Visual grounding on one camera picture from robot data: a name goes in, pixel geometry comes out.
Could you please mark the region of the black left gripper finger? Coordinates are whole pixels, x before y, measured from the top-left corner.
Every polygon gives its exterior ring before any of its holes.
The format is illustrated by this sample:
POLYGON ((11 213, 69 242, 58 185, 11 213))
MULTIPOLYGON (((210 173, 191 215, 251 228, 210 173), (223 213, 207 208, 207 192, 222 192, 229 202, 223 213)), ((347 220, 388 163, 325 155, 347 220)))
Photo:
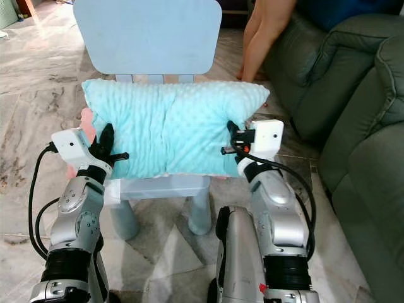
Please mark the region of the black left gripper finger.
POLYGON ((114 128, 112 124, 107 123, 98 136, 98 155, 112 154, 112 147, 114 144, 114 128))

